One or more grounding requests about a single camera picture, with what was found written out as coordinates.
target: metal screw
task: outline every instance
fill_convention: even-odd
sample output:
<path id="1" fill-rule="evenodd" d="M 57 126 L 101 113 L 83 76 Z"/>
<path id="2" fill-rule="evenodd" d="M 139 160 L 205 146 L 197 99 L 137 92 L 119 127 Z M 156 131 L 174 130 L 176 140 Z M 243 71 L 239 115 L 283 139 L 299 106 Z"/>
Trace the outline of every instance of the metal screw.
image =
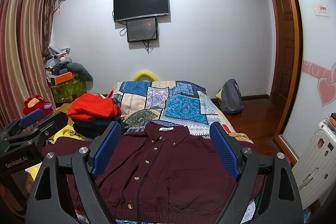
<path id="1" fill-rule="evenodd" d="M 284 159 L 284 158 L 285 158 L 285 155 L 284 155 L 283 153 L 279 152 L 279 153 L 277 154 L 277 157 L 278 157 L 279 159 Z"/>
<path id="2" fill-rule="evenodd" d="M 252 153 L 252 149 L 249 148 L 249 147 L 244 147 L 244 148 L 243 148 L 243 152 L 244 152 L 245 154 L 251 154 L 251 153 Z"/>
<path id="3" fill-rule="evenodd" d="M 45 157 L 51 159 L 55 154 L 53 152 L 48 153 Z"/>
<path id="4" fill-rule="evenodd" d="M 87 151 L 88 151 L 87 147 L 82 147 L 82 148 L 79 149 L 79 153 L 81 153 L 81 154 L 85 154 Z"/>

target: white suitcase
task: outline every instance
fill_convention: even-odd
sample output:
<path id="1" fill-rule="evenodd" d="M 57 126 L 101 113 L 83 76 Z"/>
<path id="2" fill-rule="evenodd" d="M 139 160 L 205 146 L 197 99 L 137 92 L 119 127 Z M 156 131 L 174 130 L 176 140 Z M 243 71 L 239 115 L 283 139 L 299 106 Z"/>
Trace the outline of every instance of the white suitcase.
<path id="1" fill-rule="evenodd" d="M 303 209 L 316 201 L 336 180 L 336 129 L 329 119 L 319 123 L 292 171 Z"/>

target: green storage box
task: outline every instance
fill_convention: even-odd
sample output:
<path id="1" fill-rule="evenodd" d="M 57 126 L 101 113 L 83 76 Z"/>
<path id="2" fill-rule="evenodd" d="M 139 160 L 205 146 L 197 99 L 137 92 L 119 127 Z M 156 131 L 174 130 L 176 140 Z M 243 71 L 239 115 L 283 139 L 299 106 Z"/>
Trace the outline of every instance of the green storage box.
<path id="1" fill-rule="evenodd" d="M 86 92 L 84 81 L 78 78 L 65 81 L 59 85 L 52 85 L 51 91 L 55 103 L 72 102 Z"/>

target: door frame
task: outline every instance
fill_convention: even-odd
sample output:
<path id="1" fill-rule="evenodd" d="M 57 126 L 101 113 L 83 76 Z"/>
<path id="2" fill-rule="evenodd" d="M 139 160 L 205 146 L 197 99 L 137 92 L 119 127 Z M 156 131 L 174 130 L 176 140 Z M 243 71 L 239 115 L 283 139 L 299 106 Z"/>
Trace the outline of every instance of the door frame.
<path id="1" fill-rule="evenodd" d="M 293 22 L 294 22 L 294 64 L 293 64 L 293 73 L 292 73 L 292 80 L 289 88 L 289 93 L 286 101 L 285 108 L 283 110 L 279 125 L 277 127 L 277 130 L 274 135 L 274 140 L 280 145 L 281 148 L 288 147 L 286 143 L 281 139 L 279 136 L 283 133 L 285 126 L 288 122 L 289 116 L 292 112 L 294 101 L 296 98 L 300 76 L 301 76 L 301 68 L 302 68 L 302 52 L 303 52 L 303 31 L 302 31 L 302 20 L 301 20 L 301 12 L 300 12 L 300 5 L 299 0 L 290 0 L 293 10 Z M 276 15 L 276 7 L 275 2 L 273 0 L 273 6 L 274 6 L 274 13 Z M 278 39 L 278 21 L 276 18 L 276 37 L 277 37 L 277 45 L 276 45 L 276 61 L 275 61 L 275 67 L 274 67 L 274 77 L 273 77 L 273 83 L 272 83 L 272 91 L 271 91 L 271 98 L 274 92 L 274 84 L 276 79 L 276 72 L 278 68 L 278 49 L 279 49 L 279 39 Z M 296 163 L 296 156 L 293 155 L 289 151 L 288 156 L 291 158 L 292 163 Z"/>

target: stuffed toy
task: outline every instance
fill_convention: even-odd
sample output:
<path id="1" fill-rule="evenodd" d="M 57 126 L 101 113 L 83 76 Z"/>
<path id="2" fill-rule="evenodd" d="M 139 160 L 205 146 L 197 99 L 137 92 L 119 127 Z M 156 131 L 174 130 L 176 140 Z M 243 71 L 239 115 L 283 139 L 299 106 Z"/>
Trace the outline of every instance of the stuffed toy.
<path id="1" fill-rule="evenodd" d="M 46 102 L 40 95 L 36 95 L 33 98 L 28 98 L 24 104 L 25 104 L 25 108 L 23 109 L 24 115 L 28 115 L 34 110 L 41 109 L 43 110 L 44 113 L 43 118 L 44 118 L 51 112 L 53 112 L 53 104 Z"/>

